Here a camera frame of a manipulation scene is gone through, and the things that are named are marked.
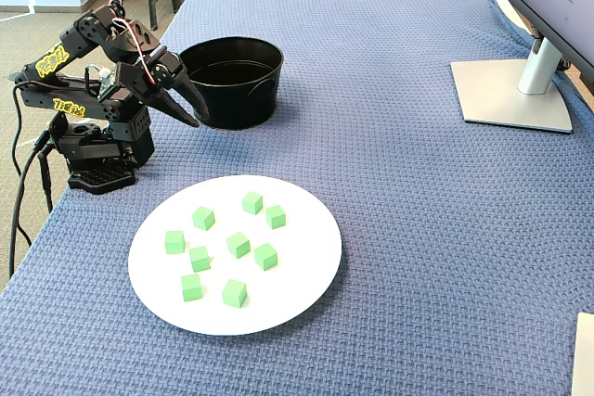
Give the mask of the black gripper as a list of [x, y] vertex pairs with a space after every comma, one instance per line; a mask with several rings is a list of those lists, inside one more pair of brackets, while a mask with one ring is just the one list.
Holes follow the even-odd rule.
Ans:
[[139, 21], [113, 19], [110, 35], [110, 84], [126, 88], [144, 105], [192, 127], [199, 121], [168, 93], [174, 89], [195, 110], [201, 121], [210, 113], [203, 95], [189, 79], [181, 58], [161, 45]]

